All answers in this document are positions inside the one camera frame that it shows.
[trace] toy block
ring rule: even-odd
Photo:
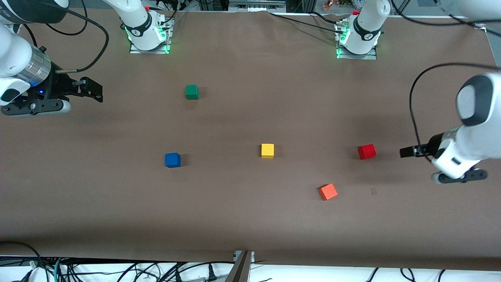
[[[170,169],[181,167],[181,155],[178,153],[165,154],[165,166]]]
[[[377,155],[376,148],[373,144],[363,145],[358,147],[358,155],[361,160],[367,160]]]
[[[332,199],[338,195],[338,191],[336,191],[336,188],[334,188],[334,185],[332,183],[320,188],[318,192],[320,193],[320,197],[322,197],[322,200],[324,201]]]
[[[274,144],[261,144],[261,158],[273,159],[274,156],[275,156]]]
[[[198,95],[198,86],[196,86],[194,84],[187,85],[184,94],[186,95],[186,99],[188,99],[188,100],[200,99],[200,96]]]

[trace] yellow cube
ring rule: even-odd
[[[273,159],[274,155],[275,155],[274,144],[261,144],[261,158]]]

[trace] green cube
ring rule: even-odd
[[[186,91],[184,93],[186,95],[186,99],[188,100],[198,100],[200,96],[198,95],[198,86],[192,84],[186,86]]]

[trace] red cube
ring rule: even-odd
[[[377,155],[376,148],[373,144],[363,145],[361,147],[358,147],[358,155],[360,156],[361,160],[373,158]]]

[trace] table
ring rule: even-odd
[[[81,76],[103,85],[104,103],[74,97],[66,115],[0,117],[1,239],[45,256],[203,261],[252,249],[275,264],[501,268],[499,162],[480,163],[485,181],[441,186],[425,160],[398,154],[416,144],[414,78],[443,62],[493,64],[483,32],[389,18],[376,61],[340,60],[329,32],[266,12],[188,13],[171,54],[131,55],[112,10],[89,17],[110,46]],[[68,18],[61,29],[81,26]],[[92,26],[78,37],[32,29],[65,69],[104,40]],[[423,139],[459,125],[455,95],[482,71],[422,78]],[[185,99],[187,84],[200,100]],[[261,143],[278,156],[261,159]],[[378,156],[358,160],[364,144]],[[170,152],[185,166],[166,168]],[[339,196],[324,202],[328,183]]]

